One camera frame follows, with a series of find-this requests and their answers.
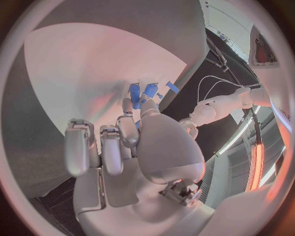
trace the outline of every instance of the white curved panel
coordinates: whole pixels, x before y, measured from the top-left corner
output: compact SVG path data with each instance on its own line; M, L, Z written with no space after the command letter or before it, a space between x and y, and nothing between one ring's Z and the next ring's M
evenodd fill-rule
M33 89L61 133L71 118L87 119L96 131L115 124L130 84L140 83L144 90L147 84L159 83L159 92L165 95L166 83L174 83L186 66L142 37L86 23L31 32L25 40L25 60ZM134 117L139 119L139 110Z

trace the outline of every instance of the orange light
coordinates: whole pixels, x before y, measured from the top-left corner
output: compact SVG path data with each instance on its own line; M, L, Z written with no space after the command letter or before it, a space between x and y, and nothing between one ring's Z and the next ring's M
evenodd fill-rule
M246 191L253 191L259 187L264 163L263 154L262 144L253 145L251 147L251 166Z

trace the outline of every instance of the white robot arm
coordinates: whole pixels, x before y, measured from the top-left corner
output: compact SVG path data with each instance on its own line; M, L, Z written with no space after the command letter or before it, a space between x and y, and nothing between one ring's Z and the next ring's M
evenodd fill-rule
M187 131L196 138L196 127L222 119L237 108L247 109L253 105L270 107L270 99L264 88L238 88L231 95L222 95L198 103L189 118L179 121Z

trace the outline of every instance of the ribbed surface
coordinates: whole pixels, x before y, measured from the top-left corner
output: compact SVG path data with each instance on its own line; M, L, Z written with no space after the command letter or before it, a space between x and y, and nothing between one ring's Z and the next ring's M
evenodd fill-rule
M212 177L213 177L213 171L214 171L214 164L215 164L215 156L211 157L208 161L206 161L205 166L205 174L203 177L203 182L200 187L202 190L202 194L200 196L200 201L203 203L206 203L207 196L211 187Z

